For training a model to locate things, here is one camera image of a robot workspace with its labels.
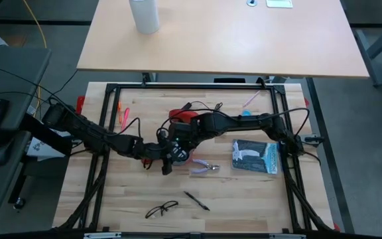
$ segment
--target light wood desk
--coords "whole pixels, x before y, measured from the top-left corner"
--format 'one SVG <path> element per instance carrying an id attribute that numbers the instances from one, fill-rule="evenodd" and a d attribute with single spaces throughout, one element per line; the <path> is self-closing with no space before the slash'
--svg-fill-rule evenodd
<path id="1" fill-rule="evenodd" d="M 89 120 L 99 121 L 106 83 L 88 85 L 82 114 Z M 300 84 L 285 84 L 288 107 L 305 107 Z M 242 104 L 251 97 L 252 90 L 151 90 L 123 89 L 122 108 L 129 107 L 129 119 L 141 118 L 141 133 L 145 142 L 157 141 L 156 129 L 168 117 L 168 111 L 181 108 L 187 102 L 199 100 L 214 107 L 223 102 L 221 111 L 236 116 Z M 248 108 L 255 114 L 272 113 L 268 92 L 257 96 Z M 304 111 L 290 114 L 294 131 L 306 115 Z M 115 131 L 120 130 L 116 120 Z M 137 135 L 137 124 L 125 133 Z M 311 133 L 309 122 L 301 134 Z M 221 165 L 218 172 L 208 175 L 188 173 L 190 164 L 174 167 L 167 176 L 161 173 L 161 161 L 155 161 L 146 171 L 141 162 L 111 152 L 101 214 L 98 227 L 110 226 L 111 231 L 122 232 L 281 232 L 290 228 L 285 181 L 280 172 L 275 176 L 231 169 L 233 139 L 271 141 L 262 131 L 229 132 L 221 137 L 206 140 L 194 152 L 195 158 Z M 312 147 L 305 150 L 316 154 Z M 58 202 L 54 226 L 62 224 L 76 209 L 85 192 L 91 161 L 89 153 L 70 158 L 64 184 Z M 309 155 L 300 157 L 300 168 L 308 202 L 324 222 L 332 227 L 330 207 L 324 188 L 319 162 Z M 183 190 L 189 191 L 210 208 L 202 210 Z M 164 217 L 145 219 L 148 210 L 168 200 L 177 200 L 178 209 Z M 94 204 L 90 205 L 88 222 Z M 296 204 L 300 225 L 304 225 L 301 207 Z"/>
<path id="2" fill-rule="evenodd" d="M 136 30 L 128 0 L 98 3 L 78 68 L 367 78 L 339 0 L 159 0 L 160 29 Z"/>

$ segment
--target pink pen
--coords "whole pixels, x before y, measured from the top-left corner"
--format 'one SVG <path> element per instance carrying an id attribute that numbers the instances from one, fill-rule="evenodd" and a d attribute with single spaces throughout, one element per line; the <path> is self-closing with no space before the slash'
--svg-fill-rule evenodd
<path id="1" fill-rule="evenodd" d="M 259 93 L 260 93 L 260 90 L 258 90 L 258 91 L 256 92 L 256 94 L 254 94 L 254 96 L 252 96 L 251 98 L 249 98 L 249 100 L 247 100 L 247 102 L 243 105 L 243 108 L 246 107 L 246 106 L 248 106 L 248 105 L 251 103 L 251 101 L 252 101 L 254 98 L 256 98 L 256 96 L 257 96 Z"/>
<path id="2" fill-rule="evenodd" d="M 125 129 L 126 127 L 126 121 L 127 121 L 127 118 L 129 116 L 129 108 L 126 108 L 125 110 L 125 114 L 123 115 L 123 122 L 122 122 L 122 131 Z"/>

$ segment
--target metal bracket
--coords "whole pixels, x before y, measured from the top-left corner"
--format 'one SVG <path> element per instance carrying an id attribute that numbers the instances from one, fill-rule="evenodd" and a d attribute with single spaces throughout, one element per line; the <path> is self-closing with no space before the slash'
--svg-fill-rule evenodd
<path id="1" fill-rule="evenodd" d="M 266 90 L 268 88 L 264 79 L 262 79 L 262 77 L 259 77 L 256 82 L 260 83 L 262 90 Z"/>
<path id="2" fill-rule="evenodd" d="M 118 84 L 107 84 L 107 86 L 105 87 L 105 92 L 112 93 L 112 91 L 114 91 L 114 89 L 116 89 L 117 86 Z"/>
<path id="3" fill-rule="evenodd" d="M 324 142 L 324 137 L 318 137 L 317 134 L 313 133 L 310 135 L 300 135 L 302 142 L 313 147 L 318 147 L 321 143 Z"/>
<path id="4" fill-rule="evenodd" d="M 306 235 L 299 235 L 299 234 L 269 234 L 269 238 L 274 238 L 274 239 L 306 239 Z"/>
<path id="5" fill-rule="evenodd" d="M 283 85 L 274 85 L 273 88 L 281 95 L 285 95 L 285 87 Z"/>
<path id="6" fill-rule="evenodd" d="M 121 232 L 96 232 L 84 234 L 84 239 L 121 238 Z"/>

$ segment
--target eyeglasses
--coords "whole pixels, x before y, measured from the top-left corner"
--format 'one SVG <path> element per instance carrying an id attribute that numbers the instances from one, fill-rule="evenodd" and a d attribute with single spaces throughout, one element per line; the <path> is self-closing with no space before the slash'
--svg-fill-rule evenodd
<path id="1" fill-rule="evenodd" d="M 165 202 L 162 206 L 156 206 L 155 208 L 151 209 L 147 212 L 145 215 L 145 218 L 159 218 L 163 216 L 164 212 L 168 212 L 170 210 L 175 209 L 179 205 L 179 202 L 175 200 L 171 200 L 168 202 Z"/>

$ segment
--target red object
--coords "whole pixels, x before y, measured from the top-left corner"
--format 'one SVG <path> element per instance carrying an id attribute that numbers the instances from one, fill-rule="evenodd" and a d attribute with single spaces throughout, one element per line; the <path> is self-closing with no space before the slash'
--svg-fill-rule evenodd
<path id="1" fill-rule="evenodd" d="M 338 231 L 338 232 L 341 231 L 341 230 L 340 230 L 340 227 L 339 227 L 336 223 L 334 223 L 334 230 L 336 230 L 336 231 Z"/>
<path id="2" fill-rule="evenodd" d="M 122 104 L 120 102 L 117 103 L 117 112 L 119 112 L 119 123 L 122 124 Z"/>
<path id="3" fill-rule="evenodd" d="M 306 100 L 306 98 L 304 99 L 304 103 L 306 104 L 306 108 L 309 107 L 310 103 L 308 100 Z"/>
<path id="4" fill-rule="evenodd" d="M 82 108 L 84 106 L 85 96 L 79 96 L 76 102 L 76 113 L 82 114 Z"/>
<path id="5" fill-rule="evenodd" d="M 122 122 L 122 131 L 125 129 L 126 127 L 126 121 L 127 121 L 127 118 L 129 117 L 129 108 L 126 108 L 125 110 L 125 115 L 123 116 L 123 122 Z"/>
<path id="6" fill-rule="evenodd" d="M 184 111 L 179 109 L 169 111 L 169 117 L 173 117 L 173 122 L 178 121 L 177 118 L 179 118 L 181 122 L 191 123 L 191 118 L 193 118 L 194 116 L 198 116 L 198 114 L 196 112 Z"/>

